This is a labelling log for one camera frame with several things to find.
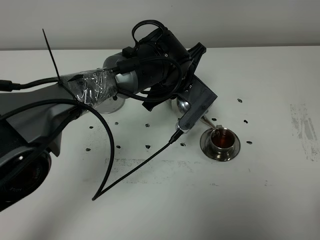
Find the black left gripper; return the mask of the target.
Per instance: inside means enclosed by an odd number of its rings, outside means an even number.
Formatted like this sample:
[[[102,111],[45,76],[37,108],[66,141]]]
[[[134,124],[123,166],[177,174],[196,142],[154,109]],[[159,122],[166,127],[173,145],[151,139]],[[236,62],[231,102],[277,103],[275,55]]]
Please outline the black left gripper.
[[[122,95],[142,101],[151,112],[190,83],[206,47],[197,43],[186,49],[165,26],[122,49]]]

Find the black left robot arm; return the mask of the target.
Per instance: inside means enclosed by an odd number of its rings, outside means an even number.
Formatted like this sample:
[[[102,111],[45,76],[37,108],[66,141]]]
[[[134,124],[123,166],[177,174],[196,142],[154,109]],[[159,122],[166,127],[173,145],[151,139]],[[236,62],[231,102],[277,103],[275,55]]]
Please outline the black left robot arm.
[[[120,99],[141,101],[151,111],[181,99],[187,103],[170,141],[175,142],[207,112],[217,96],[196,75],[206,48],[185,49],[157,21],[134,47],[108,57],[101,68],[27,84],[0,82],[0,208],[34,192],[47,177],[51,155],[59,155],[62,131],[86,112]]]

